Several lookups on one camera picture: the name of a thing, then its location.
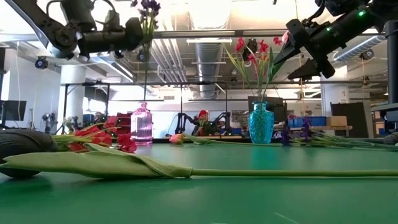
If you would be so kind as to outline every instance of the green led light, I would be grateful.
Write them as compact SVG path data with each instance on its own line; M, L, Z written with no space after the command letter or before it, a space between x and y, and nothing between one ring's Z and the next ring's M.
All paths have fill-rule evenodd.
M361 12L358 13L358 15L359 16L363 16L363 15L365 15L365 13L366 13L365 11L361 11Z

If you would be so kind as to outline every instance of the vase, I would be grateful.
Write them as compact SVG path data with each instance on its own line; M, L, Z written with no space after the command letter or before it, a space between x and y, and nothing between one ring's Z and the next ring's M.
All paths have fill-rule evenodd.
M140 107L131 115L131 139L137 146L152 144L152 114L147 103L141 102Z
M57 143L47 133L38 131L9 129L0 131L0 164L4 158L31 152L56 152ZM39 173L34 170L9 169L0 167L0 173L16 179L25 179Z
M251 141L254 144L271 143L274 132L274 113L267 111L268 102L254 102L254 111L248 118Z

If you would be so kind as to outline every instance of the camera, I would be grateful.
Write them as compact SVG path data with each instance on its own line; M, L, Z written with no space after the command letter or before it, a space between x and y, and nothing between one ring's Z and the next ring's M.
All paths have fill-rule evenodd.
M35 62L35 67L38 69L46 69L49 67L49 62L45 59L45 57L39 56Z

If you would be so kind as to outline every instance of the cardboard box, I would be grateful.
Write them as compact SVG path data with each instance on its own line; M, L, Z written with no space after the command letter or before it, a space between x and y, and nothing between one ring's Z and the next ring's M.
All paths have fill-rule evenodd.
M346 116L331 116L326 118L326 125L331 127L347 126Z

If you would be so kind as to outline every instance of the white column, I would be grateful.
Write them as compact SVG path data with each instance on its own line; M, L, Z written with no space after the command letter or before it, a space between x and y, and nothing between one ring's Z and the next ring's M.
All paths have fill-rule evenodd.
M336 68L336 73L332 77L326 79L321 77L322 81L343 81L347 80L347 66ZM349 103L348 84L322 84L322 115L331 116L330 103Z
M86 81L86 68L82 66L64 65L61 71L61 84L65 83L83 83ZM85 97L85 87L69 86L67 97L66 116L63 115L63 106L65 99L65 87L60 87L60 100L58 104L58 127L62 124L64 118L78 116L78 122L83 122L83 98Z

